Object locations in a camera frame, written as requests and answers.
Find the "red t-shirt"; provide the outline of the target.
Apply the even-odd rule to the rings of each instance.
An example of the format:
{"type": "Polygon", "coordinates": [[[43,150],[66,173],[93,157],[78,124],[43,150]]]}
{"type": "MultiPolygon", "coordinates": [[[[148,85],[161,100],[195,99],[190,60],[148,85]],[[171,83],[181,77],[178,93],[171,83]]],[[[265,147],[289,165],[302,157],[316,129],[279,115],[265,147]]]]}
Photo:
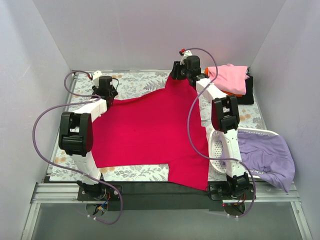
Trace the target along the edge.
{"type": "Polygon", "coordinates": [[[208,142],[196,96],[187,80],[168,78],[162,89],[115,100],[92,124],[96,166],[166,164],[170,182],[205,190],[208,142]]]}

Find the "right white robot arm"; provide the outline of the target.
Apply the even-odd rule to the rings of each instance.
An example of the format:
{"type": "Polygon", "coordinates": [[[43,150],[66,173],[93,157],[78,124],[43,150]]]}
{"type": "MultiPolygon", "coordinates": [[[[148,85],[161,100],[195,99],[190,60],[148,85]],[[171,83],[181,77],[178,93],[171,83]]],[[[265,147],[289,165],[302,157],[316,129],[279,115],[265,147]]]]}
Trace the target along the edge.
{"type": "Polygon", "coordinates": [[[182,59],[173,63],[170,76],[174,80],[187,79],[199,96],[211,103],[211,124],[222,143],[224,158],[208,157],[211,161],[222,161],[226,165],[225,186],[209,189],[211,194],[237,199],[246,195],[251,188],[246,167],[242,163],[238,127],[240,123],[237,98],[219,90],[200,66],[200,58],[189,50],[182,53],[182,59]]]}

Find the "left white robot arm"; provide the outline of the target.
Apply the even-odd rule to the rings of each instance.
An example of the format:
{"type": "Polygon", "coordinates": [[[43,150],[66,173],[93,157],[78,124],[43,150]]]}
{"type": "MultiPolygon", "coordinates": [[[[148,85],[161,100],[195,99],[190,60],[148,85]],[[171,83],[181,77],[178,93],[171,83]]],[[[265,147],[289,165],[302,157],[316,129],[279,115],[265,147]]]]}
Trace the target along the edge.
{"type": "Polygon", "coordinates": [[[85,104],[75,111],[63,112],[60,118],[58,146],[71,156],[82,173],[82,178],[77,184],[83,188],[85,194],[95,200],[103,199],[107,191],[103,184],[92,180],[100,180],[102,177],[92,154],[93,121],[107,112],[118,95],[114,80],[112,76],[93,77],[93,93],[101,99],[85,104]]]}

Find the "orange folded t-shirt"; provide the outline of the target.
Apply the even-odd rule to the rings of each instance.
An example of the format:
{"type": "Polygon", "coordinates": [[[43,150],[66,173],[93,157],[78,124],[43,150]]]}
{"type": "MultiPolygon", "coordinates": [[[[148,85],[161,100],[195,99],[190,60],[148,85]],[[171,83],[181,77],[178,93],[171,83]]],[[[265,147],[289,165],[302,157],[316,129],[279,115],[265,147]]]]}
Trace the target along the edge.
{"type": "MultiPolygon", "coordinates": [[[[208,67],[204,70],[204,73],[209,76],[209,68],[208,67]]],[[[222,92],[225,93],[226,95],[235,95],[236,97],[242,97],[243,96],[242,94],[235,94],[235,93],[228,92],[228,91],[223,91],[223,90],[222,90],[222,92]]]]}

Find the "floral patterned table mat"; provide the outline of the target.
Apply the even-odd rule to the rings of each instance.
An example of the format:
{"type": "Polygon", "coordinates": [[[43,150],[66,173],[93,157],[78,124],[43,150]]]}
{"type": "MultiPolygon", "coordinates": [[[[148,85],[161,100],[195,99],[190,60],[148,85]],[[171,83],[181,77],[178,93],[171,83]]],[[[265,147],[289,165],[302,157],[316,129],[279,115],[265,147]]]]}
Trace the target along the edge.
{"type": "MultiPolygon", "coordinates": [[[[152,91],[162,89],[165,86],[169,73],[167,71],[127,71],[127,72],[104,72],[105,76],[116,78],[114,84],[118,86],[117,100],[127,100],[141,97],[152,91]]],[[[84,102],[86,95],[92,92],[92,83],[82,73],[73,77],[70,89],[75,95],[69,95],[68,103],[84,102]]],[[[240,127],[252,129],[266,129],[259,105],[240,105],[240,127]]],[[[51,160],[59,164],[59,167],[50,166],[47,170],[48,180],[54,182],[76,182],[81,175],[68,170],[76,168],[73,160],[66,153],[55,147],[51,160]]],[[[169,175],[169,167],[166,164],[158,165],[132,165],[105,167],[100,169],[106,181],[119,182],[166,182],[169,175]]]]}

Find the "pink folded t-shirt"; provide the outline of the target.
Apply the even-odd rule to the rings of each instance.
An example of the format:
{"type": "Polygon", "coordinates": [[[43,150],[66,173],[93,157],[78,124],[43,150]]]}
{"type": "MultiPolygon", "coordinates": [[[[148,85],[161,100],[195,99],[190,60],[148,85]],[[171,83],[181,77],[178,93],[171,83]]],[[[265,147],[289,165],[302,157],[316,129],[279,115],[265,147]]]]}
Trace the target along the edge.
{"type": "Polygon", "coordinates": [[[247,75],[247,66],[237,66],[228,63],[227,65],[208,67],[209,78],[213,84],[221,91],[236,94],[237,90],[243,88],[243,83],[247,75]]]}

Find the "black folded t-shirt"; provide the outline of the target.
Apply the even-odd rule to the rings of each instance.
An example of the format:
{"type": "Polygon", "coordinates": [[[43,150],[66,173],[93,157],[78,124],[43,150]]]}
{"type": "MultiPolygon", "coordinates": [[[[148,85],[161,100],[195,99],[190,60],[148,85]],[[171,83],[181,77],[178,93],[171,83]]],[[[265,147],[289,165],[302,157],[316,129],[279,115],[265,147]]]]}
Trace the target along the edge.
{"type": "Polygon", "coordinates": [[[254,104],[254,95],[253,95],[253,76],[246,75],[244,83],[242,84],[242,89],[237,90],[237,103],[239,105],[253,105],[254,104]]]}

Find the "white perforated basket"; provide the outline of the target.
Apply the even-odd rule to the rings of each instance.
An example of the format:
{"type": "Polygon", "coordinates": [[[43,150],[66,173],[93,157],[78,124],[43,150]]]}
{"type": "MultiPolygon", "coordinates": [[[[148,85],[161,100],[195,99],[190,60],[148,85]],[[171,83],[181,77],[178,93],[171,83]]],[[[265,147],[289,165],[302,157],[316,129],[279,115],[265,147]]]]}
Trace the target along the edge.
{"type": "MultiPolygon", "coordinates": [[[[274,131],[265,130],[265,129],[255,129],[255,128],[246,128],[239,127],[239,132],[246,132],[250,134],[257,135],[268,135],[268,136],[278,136],[274,131]]],[[[220,158],[223,153],[223,144],[220,140],[219,134],[217,131],[212,130],[209,135],[208,142],[208,153],[211,158],[220,158]]],[[[208,180],[209,181],[226,181],[226,164],[222,161],[211,160],[209,167],[208,180]]]]}

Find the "lavender t-shirt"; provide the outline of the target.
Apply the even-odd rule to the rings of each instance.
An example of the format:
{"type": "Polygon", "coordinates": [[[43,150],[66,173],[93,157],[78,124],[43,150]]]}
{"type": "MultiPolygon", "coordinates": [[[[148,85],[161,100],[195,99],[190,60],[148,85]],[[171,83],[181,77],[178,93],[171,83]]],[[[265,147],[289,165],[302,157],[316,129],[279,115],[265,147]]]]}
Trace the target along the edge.
{"type": "Polygon", "coordinates": [[[282,136],[239,131],[238,144],[242,161],[250,171],[289,192],[295,177],[295,163],[282,136]]]}

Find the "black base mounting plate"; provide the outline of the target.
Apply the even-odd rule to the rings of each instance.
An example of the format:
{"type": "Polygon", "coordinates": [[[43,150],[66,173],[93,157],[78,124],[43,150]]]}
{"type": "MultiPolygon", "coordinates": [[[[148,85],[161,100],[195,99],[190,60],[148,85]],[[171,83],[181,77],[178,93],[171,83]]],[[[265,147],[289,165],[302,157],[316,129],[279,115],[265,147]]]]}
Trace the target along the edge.
{"type": "Polygon", "coordinates": [[[94,203],[98,207],[116,212],[142,210],[209,210],[224,211],[223,201],[235,202],[241,213],[244,201],[253,200],[254,186],[235,191],[226,181],[210,181],[205,190],[183,186],[171,182],[129,182],[116,181],[113,187],[95,183],[93,185],[77,181],[77,200],[94,203]]]}

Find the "aluminium frame rail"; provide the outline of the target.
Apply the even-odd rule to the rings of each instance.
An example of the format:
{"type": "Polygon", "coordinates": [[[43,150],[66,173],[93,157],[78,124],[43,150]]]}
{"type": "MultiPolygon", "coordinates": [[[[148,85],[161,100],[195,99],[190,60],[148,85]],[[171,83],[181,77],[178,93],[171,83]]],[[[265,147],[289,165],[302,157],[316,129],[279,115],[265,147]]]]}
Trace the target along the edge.
{"type": "MultiPolygon", "coordinates": [[[[154,72],[167,70],[129,70],[129,71],[104,71],[105,72],[154,72]]],[[[129,181],[129,182],[168,182],[167,181],[129,181]]],[[[272,186],[271,184],[255,179],[256,184],[256,202],[294,202],[300,201],[300,197],[297,188],[294,184],[291,184],[289,192],[272,186]]],[[[35,187],[35,193],[33,199],[42,203],[57,202],[57,203],[70,203],[70,202],[83,202],[78,201],[79,186],[76,182],[49,182],[49,177],[46,175],[42,183],[38,183],[35,187]]]]}

